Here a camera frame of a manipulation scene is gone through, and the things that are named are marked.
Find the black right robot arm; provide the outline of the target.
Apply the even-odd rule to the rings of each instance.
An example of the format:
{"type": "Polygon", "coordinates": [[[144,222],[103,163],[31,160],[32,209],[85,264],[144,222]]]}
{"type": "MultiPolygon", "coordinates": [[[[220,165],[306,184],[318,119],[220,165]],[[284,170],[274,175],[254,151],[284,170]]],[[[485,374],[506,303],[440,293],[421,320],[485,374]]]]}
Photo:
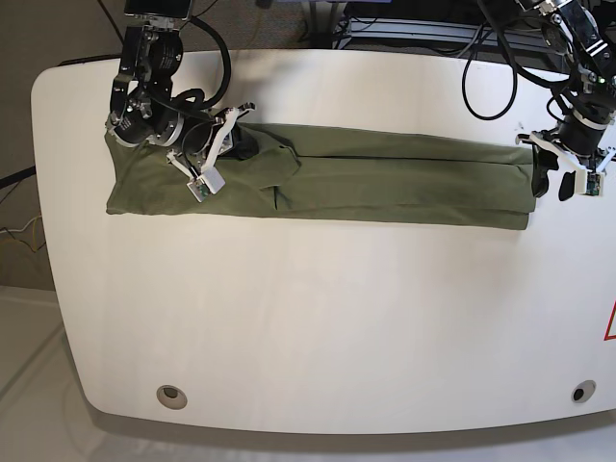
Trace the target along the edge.
{"type": "Polygon", "coordinates": [[[127,147],[162,147],[170,163],[196,181],[220,157],[247,160],[258,152],[253,137],[237,122],[253,111],[252,103],[218,109],[232,77],[229,49],[222,36],[193,14],[191,1],[128,1],[125,15],[136,19],[122,40],[119,68],[113,80],[107,129],[127,147]],[[222,76],[213,94],[202,89],[173,93],[172,78],[184,57],[181,22],[214,40],[222,76]]]}

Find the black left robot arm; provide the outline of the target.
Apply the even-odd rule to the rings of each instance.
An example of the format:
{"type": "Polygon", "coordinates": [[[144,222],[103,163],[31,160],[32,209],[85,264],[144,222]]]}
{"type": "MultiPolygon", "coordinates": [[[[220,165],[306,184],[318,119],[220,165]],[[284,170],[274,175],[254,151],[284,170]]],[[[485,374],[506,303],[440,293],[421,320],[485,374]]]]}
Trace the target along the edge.
{"type": "Polygon", "coordinates": [[[549,90],[562,112],[555,128],[518,137],[532,147],[532,194],[543,196],[549,189],[549,172],[565,166],[561,201],[576,194],[600,196],[615,156],[600,148],[615,117],[615,48],[578,1],[521,1],[519,6],[542,22],[545,43],[569,65],[567,78],[547,81],[510,60],[518,75],[549,90]]]}

